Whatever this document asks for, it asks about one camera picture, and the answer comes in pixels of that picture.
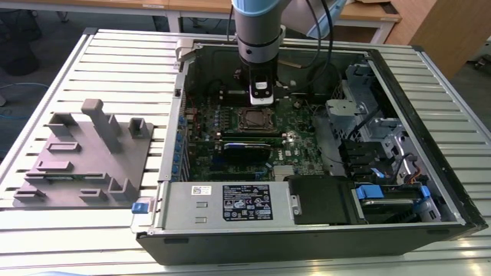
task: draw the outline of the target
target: motherboard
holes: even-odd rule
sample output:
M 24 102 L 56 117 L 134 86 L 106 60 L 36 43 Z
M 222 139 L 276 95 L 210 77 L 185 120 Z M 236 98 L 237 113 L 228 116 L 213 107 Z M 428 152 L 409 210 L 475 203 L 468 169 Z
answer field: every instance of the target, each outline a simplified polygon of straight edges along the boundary
M 282 181 L 292 174 L 325 174 L 312 124 L 321 106 L 294 97 L 266 107 L 221 103 L 188 99 L 190 181 Z

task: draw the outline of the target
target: floor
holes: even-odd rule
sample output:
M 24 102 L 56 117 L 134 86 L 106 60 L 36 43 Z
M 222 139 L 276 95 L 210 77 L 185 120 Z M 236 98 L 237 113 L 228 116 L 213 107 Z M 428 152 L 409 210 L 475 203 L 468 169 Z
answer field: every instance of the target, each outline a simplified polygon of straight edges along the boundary
M 17 82 L 50 84 L 86 27 L 154 31 L 149 16 L 69 13 L 68 18 L 69 21 L 61 23 L 54 12 L 37 12 L 37 24 L 42 31 L 42 38 L 33 41 L 30 46 L 40 60 L 40 69 L 22 77 L 12 77 L 0 70 L 0 86 Z M 226 30 L 226 20 L 209 19 L 205 22 L 197 22 L 198 28 L 192 27 L 192 21 L 186 18 L 184 18 L 182 23 L 185 32 L 224 34 Z M 491 109 L 488 107 L 491 101 L 491 72 L 476 71 L 472 65 L 467 64 L 451 82 L 485 126 L 491 128 Z M 41 87 L 14 86 L 2 89 L 0 94 L 8 101 L 8 104 L 0 107 L 0 115 L 29 117 L 44 95 L 44 89 Z M 0 161 L 25 122 L 26 119 L 0 118 Z

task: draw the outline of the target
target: blue latch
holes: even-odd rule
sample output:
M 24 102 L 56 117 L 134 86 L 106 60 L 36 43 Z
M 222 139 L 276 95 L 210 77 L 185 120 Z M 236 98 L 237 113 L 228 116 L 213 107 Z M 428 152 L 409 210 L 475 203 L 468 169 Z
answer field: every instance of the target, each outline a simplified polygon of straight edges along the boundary
M 384 193 L 381 192 L 379 185 L 361 185 L 356 188 L 356 196 L 359 200 L 371 199 L 371 198 L 383 198 Z
M 423 193 L 423 198 L 427 199 L 428 197 L 431 197 L 431 193 L 428 190 L 427 186 L 421 186 L 421 193 Z
M 133 214 L 148 214 L 148 203 L 136 202 L 130 206 L 130 213 Z

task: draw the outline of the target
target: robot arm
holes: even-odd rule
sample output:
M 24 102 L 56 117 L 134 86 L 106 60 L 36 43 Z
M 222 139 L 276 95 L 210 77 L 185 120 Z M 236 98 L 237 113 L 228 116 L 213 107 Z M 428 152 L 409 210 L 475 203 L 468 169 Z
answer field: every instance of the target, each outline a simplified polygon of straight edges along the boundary
M 320 0 L 309 0 L 317 18 L 321 37 L 329 33 L 328 19 Z M 232 0 L 242 79 L 248 83 L 252 105 L 273 103 L 273 85 L 277 72 L 277 53 L 284 29 L 317 38 L 316 23 L 306 0 Z M 327 0 L 335 21 L 345 0 Z

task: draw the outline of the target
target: cardboard box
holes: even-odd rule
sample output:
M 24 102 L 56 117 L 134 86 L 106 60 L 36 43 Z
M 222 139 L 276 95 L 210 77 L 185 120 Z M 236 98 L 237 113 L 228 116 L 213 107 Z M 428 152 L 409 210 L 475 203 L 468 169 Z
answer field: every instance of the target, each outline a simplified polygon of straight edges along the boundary
M 389 2 L 391 0 L 356 0 L 361 3 L 385 3 Z

